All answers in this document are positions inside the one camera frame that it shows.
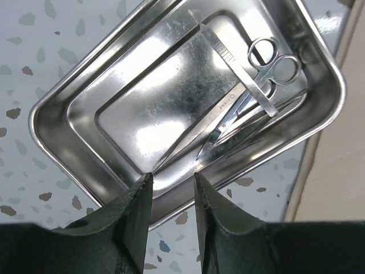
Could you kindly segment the small steel scissors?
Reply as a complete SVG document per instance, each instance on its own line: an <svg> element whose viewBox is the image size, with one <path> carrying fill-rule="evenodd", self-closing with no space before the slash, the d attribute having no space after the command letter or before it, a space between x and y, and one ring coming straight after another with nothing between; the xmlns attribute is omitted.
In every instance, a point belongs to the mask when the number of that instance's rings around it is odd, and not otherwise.
<svg viewBox="0 0 365 274"><path fill-rule="evenodd" d="M267 64L256 65L252 60L251 54L253 53L255 46L262 41L267 41L272 45L273 56ZM196 159L199 159L205 155L223 137L224 133L227 132L229 127L237 120L239 115L246 108L251 98L254 98L271 118L278 114L276 106L268 99L268 97L266 97L265 93L262 91L262 87L268 81L271 81L272 83L279 86L288 86L300 76L302 69L302 63L297 56L293 54L280 54L278 46L279 42L273 37L262 37L253 41L248 49L247 56L249 63L255 67L255 69L258 71L258 74L255 78L252 78L245 71L245 69L243 69L243 67L237 63L237 61L233 58L231 53L222 42L218 42L214 45L214 49L217 51L220 57L224 59L225 63L234 72L234 74L239 78L246 90L235 101L229 111L224 115L218 125L210 133L208 140L200 149ZM275 77L275 69L283 61L291 61L294 65L294 69L292 70L290 78L286 80L280 80Z"/></svg>

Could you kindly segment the stainless steel tray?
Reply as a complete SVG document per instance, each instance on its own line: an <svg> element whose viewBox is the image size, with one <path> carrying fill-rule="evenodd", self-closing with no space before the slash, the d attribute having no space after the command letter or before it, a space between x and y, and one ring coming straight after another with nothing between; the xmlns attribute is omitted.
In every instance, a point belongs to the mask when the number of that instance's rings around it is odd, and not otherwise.
<svg viewBox="0 0 365 274"><path fill-rule="evenodd" d="M214 186L248 173L328 126L344 105L344 79L330 53L347 8L335 1L143 1L32 109L35 143L97 204L153 173L151 227L192 204L193 175ZM241 85L200 33L196 13L250 76L257 38L278 39L303 64L270 98L293 102L270 119L252 103L222 142L198 158L202 133L174 159L210 108L225 111Z"/></svg>

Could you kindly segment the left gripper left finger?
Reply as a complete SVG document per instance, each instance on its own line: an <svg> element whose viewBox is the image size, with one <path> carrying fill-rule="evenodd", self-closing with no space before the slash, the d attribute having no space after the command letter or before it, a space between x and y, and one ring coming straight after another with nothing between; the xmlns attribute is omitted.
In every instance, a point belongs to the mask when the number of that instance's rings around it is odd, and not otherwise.
<svg viewBox="0 0 365 274"><path fill-rule="evenodd" d="M1 225L1 273L142 273L153 176L65 228Z"/></svg>

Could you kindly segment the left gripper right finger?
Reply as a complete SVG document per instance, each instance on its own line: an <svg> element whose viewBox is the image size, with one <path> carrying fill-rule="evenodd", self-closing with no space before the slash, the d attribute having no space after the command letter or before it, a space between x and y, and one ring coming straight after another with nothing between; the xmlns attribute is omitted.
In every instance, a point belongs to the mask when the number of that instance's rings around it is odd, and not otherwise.
<svg viewBox="0 0 365 274"><path fill-rule="evenodd" d="M363 273L364 222L267 223L195 174L203 273Z"/></svg>

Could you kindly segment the steel tweezers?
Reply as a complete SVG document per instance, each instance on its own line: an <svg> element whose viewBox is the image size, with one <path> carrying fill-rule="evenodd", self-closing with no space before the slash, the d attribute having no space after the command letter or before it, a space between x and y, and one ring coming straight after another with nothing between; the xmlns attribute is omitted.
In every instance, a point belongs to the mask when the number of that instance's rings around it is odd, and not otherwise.
<svg viewBox="0 0 365 274"><path fill-rule="evenodd" d="M237 133L241 134L244 143L252 139L259 132L279 122L284 117L291 114L286 111L293 102L302 103L307 92L306 84L290 84L280 86L278 84L267 83L268 88L266 95L270 97L277 105L278 115L271 118L264 112L261 106L250 96L247 97L248 105L237 115L237 119L228 127L223 136L218 139L217 144L221 145L227 142ZM210 133L218 126L220 121L228 114L231 107L238 101L238 97L245 93L243 84L237 84L225 96L223 96L207 114L195 121L183 134L174 142L166 154L154 166L153 173L158 173L167 168L169 165L183 158L190 153L204 140L208 139Z"/></svg>

